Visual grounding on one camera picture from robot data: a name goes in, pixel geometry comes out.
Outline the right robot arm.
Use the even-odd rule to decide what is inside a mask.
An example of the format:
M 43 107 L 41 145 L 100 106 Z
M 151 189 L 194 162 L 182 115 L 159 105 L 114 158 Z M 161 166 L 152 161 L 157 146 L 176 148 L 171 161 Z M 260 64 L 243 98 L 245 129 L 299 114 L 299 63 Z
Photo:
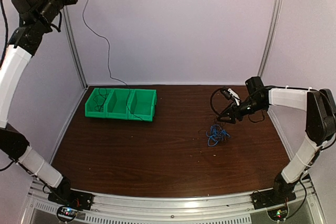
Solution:
M 268 111 L 271 106 L 305 113 L 304 122 L 295 125 L 295 121 L 290 119 L 287 124 L 293 130 L 304 132 L 299 134 L 302 138 L 300 147 L 275 177 L 269 192 L 271 202 L 279 204 L 291 194 L 320 153 L 335 144 L 335 100 L 329 89 L 266 86 L 259 76 L 249 78 L 245 85 L 248 96 L 244 100 L 231 88 L 221 87 L 213 92 L 219 92 L 231 101 L 222 112 L 212 109 L 219 122 L 235 124 L 244 116 Z

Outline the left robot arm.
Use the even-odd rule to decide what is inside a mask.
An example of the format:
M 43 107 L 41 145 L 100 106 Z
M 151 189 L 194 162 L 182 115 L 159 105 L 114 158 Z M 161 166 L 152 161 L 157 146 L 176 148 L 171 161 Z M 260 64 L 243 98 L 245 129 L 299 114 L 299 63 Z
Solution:
M 64 7 L 78 0 L 12 0 L 18 12 L 17 28 L 9 37 L 1 59 L 1 151 L 21 166 L 29 175 L 40 180 L 49 189 L 49 199 L 71 205 L 76 197 L 70 180 L 53 168 L 28 139 L 9 124 L 9 112 L 22 82 L 23 74 L 35 56 L 43 37 L 60 31 L 55 19 L 61 17 Z

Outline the green plastic bin right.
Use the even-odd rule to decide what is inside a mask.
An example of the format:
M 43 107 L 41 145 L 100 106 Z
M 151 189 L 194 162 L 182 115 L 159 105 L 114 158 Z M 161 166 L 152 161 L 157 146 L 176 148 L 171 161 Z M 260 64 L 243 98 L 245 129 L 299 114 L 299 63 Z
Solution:
M 129 120 L 152 122 L 156 103 L 156 90 L 132 89 L 128 99 Z

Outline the green plastic bin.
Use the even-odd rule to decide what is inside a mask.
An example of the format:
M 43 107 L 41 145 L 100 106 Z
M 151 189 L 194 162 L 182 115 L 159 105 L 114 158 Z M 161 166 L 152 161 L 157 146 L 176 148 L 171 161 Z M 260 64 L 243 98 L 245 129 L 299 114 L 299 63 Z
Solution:
M 94 88 L 85 103 L 85 117 L 105 118 L 106 112 L 104 110 L 104 105 L 111 92 L 112 88 Z
M 156 90 L 132 89 L 128 99 L 129 120 L 152 122 L 156 103 Z
M 131 98 L 131 89 L 107 89 L 108 96 L 104 103 L 104 112 L 107 119 L 127 120 L 129 118 L 128 103 Z

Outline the green plastic bin middle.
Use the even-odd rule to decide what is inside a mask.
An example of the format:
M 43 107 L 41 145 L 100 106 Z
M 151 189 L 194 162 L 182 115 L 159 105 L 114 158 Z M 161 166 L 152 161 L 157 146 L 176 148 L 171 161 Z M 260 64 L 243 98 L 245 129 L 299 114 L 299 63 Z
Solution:
M 107 119 L 127 120 L 129 118 L 128 103 L 131 98 L 131 89 L 107 89 L 108 96 L 104 103 L 104 112 Z

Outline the green plastic bin left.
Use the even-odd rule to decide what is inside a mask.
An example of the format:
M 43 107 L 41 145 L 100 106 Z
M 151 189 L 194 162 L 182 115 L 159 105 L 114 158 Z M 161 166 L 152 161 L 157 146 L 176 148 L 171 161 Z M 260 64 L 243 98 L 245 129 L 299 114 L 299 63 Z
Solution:
M 112 88 L 94 88 L 85 103 L 85 117 L 105 118 L 106 112 L 104 110 L 104 105 L 111 92 Z

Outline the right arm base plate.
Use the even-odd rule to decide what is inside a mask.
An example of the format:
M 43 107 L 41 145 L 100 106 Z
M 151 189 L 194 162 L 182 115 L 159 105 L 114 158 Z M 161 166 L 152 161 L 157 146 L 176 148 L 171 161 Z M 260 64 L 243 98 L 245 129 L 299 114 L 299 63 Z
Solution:
M 296 194 L 294 192 L 280 195 L 276 193 L 274 189 L 267 189 L 265 191 L 255 190 L 250 196 L 255 210 L 283 205 L 286 202 L 296 199 Z

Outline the aluminium front rail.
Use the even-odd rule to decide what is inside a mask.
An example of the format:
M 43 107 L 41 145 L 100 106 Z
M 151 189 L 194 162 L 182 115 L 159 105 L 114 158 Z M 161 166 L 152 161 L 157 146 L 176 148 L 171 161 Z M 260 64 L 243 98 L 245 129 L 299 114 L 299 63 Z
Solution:
M 292 215 L 303 202 L 305 191 L 295 187 L 296 199 L 283 205 L 255 208 L 251 195 L 244 193 L 186 197 L 150 198 L 92 193 L 90 210 L 78 212 L 70 223 L 327 223 L 312 181 L 302 180 L 307 196 L 304 205 L 286 221 L 273 221 L 271 213 L 288 207 Z M 48 201 L 43 184 L 33 180 L 19 223 L 62 223 L 56 216 L 60 205 Z

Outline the right aluminium frame post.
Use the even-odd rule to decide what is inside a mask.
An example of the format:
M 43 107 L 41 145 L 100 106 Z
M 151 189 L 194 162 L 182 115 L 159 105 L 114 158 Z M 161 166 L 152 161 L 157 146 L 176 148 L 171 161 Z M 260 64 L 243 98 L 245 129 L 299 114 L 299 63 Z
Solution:
M 266 36 L 266 42 L 265 42 L 265 46 L 264 46 L 262 57 L 261 57 L 261 62 L 260 62 L 258 72 L 257 72 L 257 76 L 260 78 L 265 73 L 267 62 L 270 56 L 271 48 L 272 48 L 275 34 L 276 34 L 277 24 L 278 24 L 280 13 L 281 13 L 282 3 L 283 3 L 283 0 L 274 0 L 274 3 L 273 3 L 268 33 Z

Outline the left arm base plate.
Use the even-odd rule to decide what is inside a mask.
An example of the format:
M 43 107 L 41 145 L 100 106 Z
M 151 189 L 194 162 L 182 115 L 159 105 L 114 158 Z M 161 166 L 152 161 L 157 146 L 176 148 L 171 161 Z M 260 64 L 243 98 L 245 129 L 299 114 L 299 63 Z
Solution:
M 54 193 L 50 193 L 48 200 L 78 210 L 90 210 L 93 203 L 93 194 L 71 190 L 70 195 L 67 198 L 58 197 Z

